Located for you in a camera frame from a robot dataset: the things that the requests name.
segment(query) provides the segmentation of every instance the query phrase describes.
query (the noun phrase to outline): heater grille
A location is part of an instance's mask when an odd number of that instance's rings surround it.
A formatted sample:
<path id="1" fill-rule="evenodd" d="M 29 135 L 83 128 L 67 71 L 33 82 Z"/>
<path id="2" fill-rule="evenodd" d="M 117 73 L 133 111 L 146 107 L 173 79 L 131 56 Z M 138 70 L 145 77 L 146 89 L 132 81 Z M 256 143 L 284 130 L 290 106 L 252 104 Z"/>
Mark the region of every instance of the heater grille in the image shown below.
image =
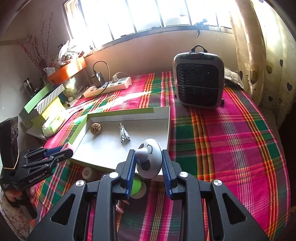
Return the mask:
<path id="1" fill-rule="evenodd" d="M 208 64 L 178 64 L 178 97 L 186 104 L 213 107 L 219 94 L 219 70 Z"/>

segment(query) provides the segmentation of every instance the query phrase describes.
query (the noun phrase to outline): digital display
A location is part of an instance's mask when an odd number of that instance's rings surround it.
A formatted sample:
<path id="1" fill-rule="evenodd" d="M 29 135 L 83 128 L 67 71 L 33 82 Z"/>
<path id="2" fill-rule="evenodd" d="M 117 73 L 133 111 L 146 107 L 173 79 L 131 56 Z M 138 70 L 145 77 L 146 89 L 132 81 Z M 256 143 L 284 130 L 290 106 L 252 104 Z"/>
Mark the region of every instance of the digital display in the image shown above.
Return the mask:
<path id="1" fill-rule="evenodd" d="M 189 58 L 202 58 L 203 54 L 202 53 L 190 53 Z"/>

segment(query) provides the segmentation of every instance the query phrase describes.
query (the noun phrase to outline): bed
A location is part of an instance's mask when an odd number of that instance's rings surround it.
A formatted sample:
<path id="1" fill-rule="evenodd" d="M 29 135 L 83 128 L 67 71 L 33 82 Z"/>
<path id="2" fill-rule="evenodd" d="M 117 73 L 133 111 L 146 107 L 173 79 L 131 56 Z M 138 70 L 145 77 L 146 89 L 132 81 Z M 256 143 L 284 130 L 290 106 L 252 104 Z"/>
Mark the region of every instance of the bed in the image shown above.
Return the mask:
<path id="1" fill-rule="evenodd" d="M 133 93 L 142 94 L 134 98 Z M 130 99 L 115 101 L 128 94 Z M 126 90 L 81 99 L 76 105 L 83 102 L 87 108 L 75 113 L 45 147 L 65 144 L 79 125 L 79 117 L 90 112 L 170 106 L 171 159 L 200 180 L 222 180 L 273 240 L 288 221 L 290 209 L 282 150 L 265 117 L 243 90 L 225 80 L 223 98 L 224 106 L 216 110 L 188 108 L 175 97 L 171 72 L 134 76 L 132 86 Z M 40 183 L 38 217 L 33 226 L 82 178 L 82 170 L 82 166 L 66 162 Z M 125 212 L 117 214 L 118 240 L 178 240 L 180 202 L 168 199 L 162 182 L 146 185 L 145 196 L 130 199 Z M 208 236 L 207 224 L 205 233 Z"/>

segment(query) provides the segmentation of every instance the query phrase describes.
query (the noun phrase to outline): white spherical object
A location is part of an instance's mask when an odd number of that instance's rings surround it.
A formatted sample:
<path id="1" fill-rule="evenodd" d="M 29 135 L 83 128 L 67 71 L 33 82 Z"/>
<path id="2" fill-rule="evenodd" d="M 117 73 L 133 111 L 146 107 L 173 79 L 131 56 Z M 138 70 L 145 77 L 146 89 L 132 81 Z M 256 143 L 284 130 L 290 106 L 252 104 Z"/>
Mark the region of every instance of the white spherical object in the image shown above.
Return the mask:
<path id="1" fill-rule="evenodd" d="M 156 177 L 163 162 L 161 149 L 154 139 L 145 140 L 136 150 L 136 163 L 139 174 L 147 179 Z"/>

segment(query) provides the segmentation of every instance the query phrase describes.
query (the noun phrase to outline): human hand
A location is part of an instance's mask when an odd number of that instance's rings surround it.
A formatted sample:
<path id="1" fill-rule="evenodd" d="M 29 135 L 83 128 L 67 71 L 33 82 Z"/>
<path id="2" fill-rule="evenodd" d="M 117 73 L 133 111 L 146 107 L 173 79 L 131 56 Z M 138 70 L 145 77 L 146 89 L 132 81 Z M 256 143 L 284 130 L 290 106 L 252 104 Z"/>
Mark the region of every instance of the human hand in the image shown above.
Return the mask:
<path id="1" fill-rule="evenodd" d="M 15 202 L 15 198 L 22 195 L 22 192 L 17 190 L 9 190 L 4 193 L 6 198 L 11 202 Z M 30 202 L 34 204 L 36 199 L 37 199 L 36 187 L 35 186 L 30 187 Z"/>
<path id="2" fill-rule="evenodd" d="M 124 203 L 129 205 L 129 201 L 123 200 Z M 124 213 L 124 204 L 122 203 L 121 200 L 118 200 L 118 203 L 116 204 L 116 211 L 120 212 L 120 213 Z"/>

